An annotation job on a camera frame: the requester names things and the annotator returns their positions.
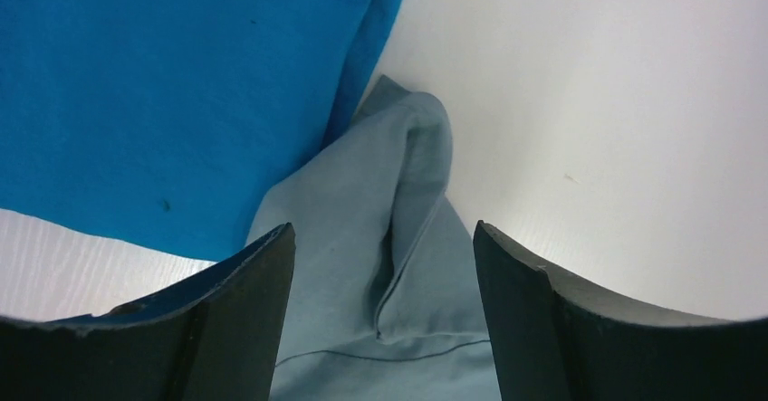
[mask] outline folded blue cloth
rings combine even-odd
[[[228,257],[346,128],[398,3],[0,0],[0,207]]]
[[[359,116],[249,234],[296,230],[270,399],[498,400],[472,240],[445,197],[445,111],[385,78]]]

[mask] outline fabric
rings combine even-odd
[[[382,79],[249,234],[296,230],[271,399],[500,399],[469,233],[445,197],[441,104]]]
[[[234,254],[357,106],[398,4],[0,0],[0,207]]]

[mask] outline gray cloth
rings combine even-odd
[[[450,163],[440,102],[382,78],[350,131],[267,194],[249,241],[297,234],[272,400],[500,399]]]

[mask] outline folded gray cloth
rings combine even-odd
[[[350,131],[267,194],[249,242],[297,234],[272,400],[500,399],[450,163],[440,102],[382,78]]]

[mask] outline white table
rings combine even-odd
[[[768,0],[405,0],[378,72],[453,122],[449,197],[631,297],[768,315]],[[0,313],[104,312],[208,266],[0,213]]]

